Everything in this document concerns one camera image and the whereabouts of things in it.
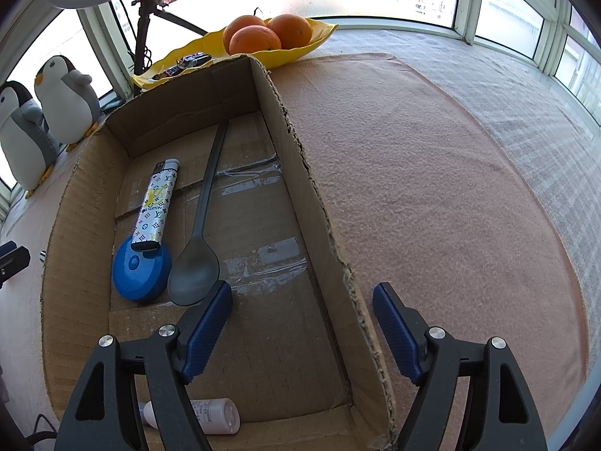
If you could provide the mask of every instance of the fruit bowl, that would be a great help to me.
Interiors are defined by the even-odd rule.
[[[266,19],[265,23],[268,23],[270,20],[270,18]],[[308,18],[307,21],[309,22],[313,33],[311,34],[311,40],[309,41],[309,44],[306,46],[296,47],[294,49],[259,51],[250,55],[257,58],[267,69],[272,70],[289,62],[295,61],[314,49],[317,49],[332,35],[332,33],[338,27],[338,24],[328,24],[319,20],[313,20],[311,18]],[[224,30],[225,28],[219,30],[218,32],[210,32],[204,37],[186,44],[184,47],[174,49],[163,59],[155,62],[151,67],[148,68],[148,70],[146,70],[144,74],[139,76],[133,75],[131,79],[142,89],[152,89],[155,86],[161,85],[175,78],[166,77],[155,80],[153,79],[153,76],[156,76],[170,67],[175,66],[177,61],[185,56],[190,56],[191,54],[195,54],[197,52],[204,52],[206,54],[210,54],[213,58],[204,63],[202,66],[185,69],[179,75],[191,73],[193,71],[211,66],[211,64],[214,64],[221,59],[230,58],[231,56],[223,47],[222,34]]]

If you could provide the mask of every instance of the lighter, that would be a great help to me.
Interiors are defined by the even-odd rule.
[[[152,251],[160,247],[179,165],[176,159],[166,159],[154,167],[131,238],[134,251]]]

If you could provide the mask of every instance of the spoon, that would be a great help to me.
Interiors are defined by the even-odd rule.
[[[211,186],[217,170],[217,162],[219,161],[227,126],[228,122],[221,123],[215,133],[198,196],[192,236],[175,263],[173,263],[167,281],[169,298],[179,306],[191,306],[198,303],[206,297],[213,284],[219,279],[219,260],[204,240],[202,232],[207,217],[208,198],[211,194]]]

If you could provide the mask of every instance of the orange fruit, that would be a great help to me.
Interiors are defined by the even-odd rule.
[[[251,54],[282,49],[277,35],[265,25],[250,25],[236,32],[230,41],[230,54]]]
[[[280,42],[282,42],[282,49],[305,47],[311,40],[311,34],[313,33],[306,19],[292,14],[273,17],[267,23],[267,28],[277,34]]]
[[[249,25],[261,25],[265,26],[263,20],[254,15],[242,15],[241,17],[235,18],[223,31],[223,47],[225,52],[230,53],[230,41],[236,32]]]

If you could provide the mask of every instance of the blue gripper pad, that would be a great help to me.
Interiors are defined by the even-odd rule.
[[[417,343],[381,285],[374,289],[373,307],[401,375],[416,385],[423,374],[418,360]]]
[[[186,385],[204,371],[232,304],[231,287],[223,283],[188,342],[186,363],[181,370]]]

